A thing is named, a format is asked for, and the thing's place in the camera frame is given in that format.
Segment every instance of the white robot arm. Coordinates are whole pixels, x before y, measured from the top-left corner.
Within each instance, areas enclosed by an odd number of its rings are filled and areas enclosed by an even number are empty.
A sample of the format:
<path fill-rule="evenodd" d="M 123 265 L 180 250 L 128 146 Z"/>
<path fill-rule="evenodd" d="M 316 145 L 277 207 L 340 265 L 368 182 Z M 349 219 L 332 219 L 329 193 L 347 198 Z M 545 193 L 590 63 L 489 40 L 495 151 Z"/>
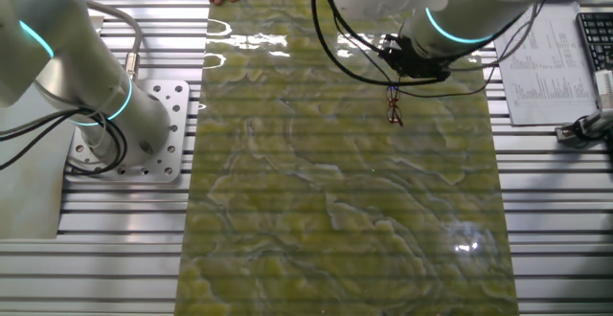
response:
<path fill-rule="evenodd" d="M 349 19 L 412 11 L 380 55 L 403 77 L 444 79 L 458 57 L 480 49 L 542 0 L 334 0 Z"/>
<path fill-rule="evenodd" d="M 557 140 L 568 146 L 582 148 L 598 140 L 610 140 L 613 128 L 613 73 L 610 70 L 596 72 L 598 91 L 594 113 L 578 119 L 574 124 L 556 128 Z"/>
<path fill-rule="evenodd" d="M 56 99 L 113 120 L 126 137 L 126 166 L 141 164 L 164 147 L 170 133 L 167 109 L 137 87 L 102 42 L 85 0 L 0 0 L 0 52 L 0 106 L 13 104 L 37 83 Z M 111 162 L 117 149 L 102 128 L 89 118 L 75 120 L 88 143 L 103 139 L 92 151 Z"/>

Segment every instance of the green marble slab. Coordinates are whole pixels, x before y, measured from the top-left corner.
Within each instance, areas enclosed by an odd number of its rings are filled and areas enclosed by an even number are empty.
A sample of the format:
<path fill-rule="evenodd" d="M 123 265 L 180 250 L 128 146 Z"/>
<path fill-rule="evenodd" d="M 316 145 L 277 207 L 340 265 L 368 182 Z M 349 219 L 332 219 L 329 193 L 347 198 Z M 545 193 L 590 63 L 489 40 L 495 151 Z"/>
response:
<path fill-rule="evenodd" d="M 343 62 L 381 79 L 320 8 Z M 385 87 L 325 56 L 309 0 L 211 18 L 176 315 L 518 314 L 483 94 L 402 97 L 391 125 Z M 372 40 L 399 25 L 355 23 Z"/>

